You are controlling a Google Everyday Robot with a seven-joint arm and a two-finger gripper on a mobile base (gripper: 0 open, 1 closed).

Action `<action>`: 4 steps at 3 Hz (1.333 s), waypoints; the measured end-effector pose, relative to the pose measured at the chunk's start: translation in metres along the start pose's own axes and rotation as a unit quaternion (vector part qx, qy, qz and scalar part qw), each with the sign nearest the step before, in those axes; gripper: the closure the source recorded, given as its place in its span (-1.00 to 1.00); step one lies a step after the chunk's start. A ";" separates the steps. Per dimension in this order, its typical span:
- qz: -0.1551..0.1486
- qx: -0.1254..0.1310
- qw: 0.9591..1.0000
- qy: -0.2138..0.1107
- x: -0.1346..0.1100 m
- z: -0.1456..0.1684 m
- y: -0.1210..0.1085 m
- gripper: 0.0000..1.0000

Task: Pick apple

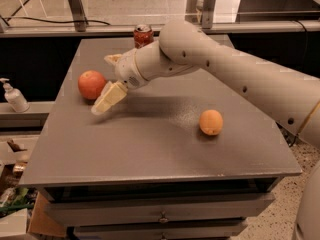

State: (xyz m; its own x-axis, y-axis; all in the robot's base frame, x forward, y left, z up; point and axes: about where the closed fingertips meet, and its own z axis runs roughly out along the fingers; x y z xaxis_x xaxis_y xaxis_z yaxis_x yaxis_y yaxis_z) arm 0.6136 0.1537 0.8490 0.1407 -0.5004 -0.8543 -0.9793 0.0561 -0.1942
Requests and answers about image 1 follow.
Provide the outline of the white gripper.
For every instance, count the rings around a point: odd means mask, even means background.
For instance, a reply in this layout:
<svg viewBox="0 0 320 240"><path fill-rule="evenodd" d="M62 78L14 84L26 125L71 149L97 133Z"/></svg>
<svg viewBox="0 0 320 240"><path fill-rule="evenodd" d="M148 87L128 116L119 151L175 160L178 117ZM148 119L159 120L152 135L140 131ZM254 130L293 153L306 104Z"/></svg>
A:
<svg viewBox="0 0 320 240"><path fill-rule="evenodd" d="M148 84L148 81L141 75L136 65L134 48L124 54L106 55L104 60L115 65L115 75L120 81L108 82L103 88L100 96L94 102L91 112L94 115L101 115L112 106L119 103L127 96L128 89L138 89Z"/></svg>

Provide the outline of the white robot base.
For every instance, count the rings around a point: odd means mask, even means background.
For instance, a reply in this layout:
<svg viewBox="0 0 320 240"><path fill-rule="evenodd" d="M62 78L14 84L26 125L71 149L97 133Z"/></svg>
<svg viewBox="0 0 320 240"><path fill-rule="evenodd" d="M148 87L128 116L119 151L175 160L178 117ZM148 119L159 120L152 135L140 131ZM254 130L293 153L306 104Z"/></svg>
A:
<svg viewBox="0 0 320 240"><path fill-rule="evenodd" d="M292 240L320 240L320 161L313 167L306 182Z"/></svg>

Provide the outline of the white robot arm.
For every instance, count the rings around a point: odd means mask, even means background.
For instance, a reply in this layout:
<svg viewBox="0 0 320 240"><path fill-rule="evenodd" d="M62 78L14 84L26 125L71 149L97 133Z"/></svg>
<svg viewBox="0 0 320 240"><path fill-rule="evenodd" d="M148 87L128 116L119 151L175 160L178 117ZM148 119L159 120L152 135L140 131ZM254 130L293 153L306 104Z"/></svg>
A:
<svg viewBox="0 0 320 240"><path fill-rule="evenodd" d="M116 81L103 88L91 109L95 115L153 79L203 69L291 134L320 148L319 78L222 45L187 21L171 21L156 41L109 60Z"/></svg>

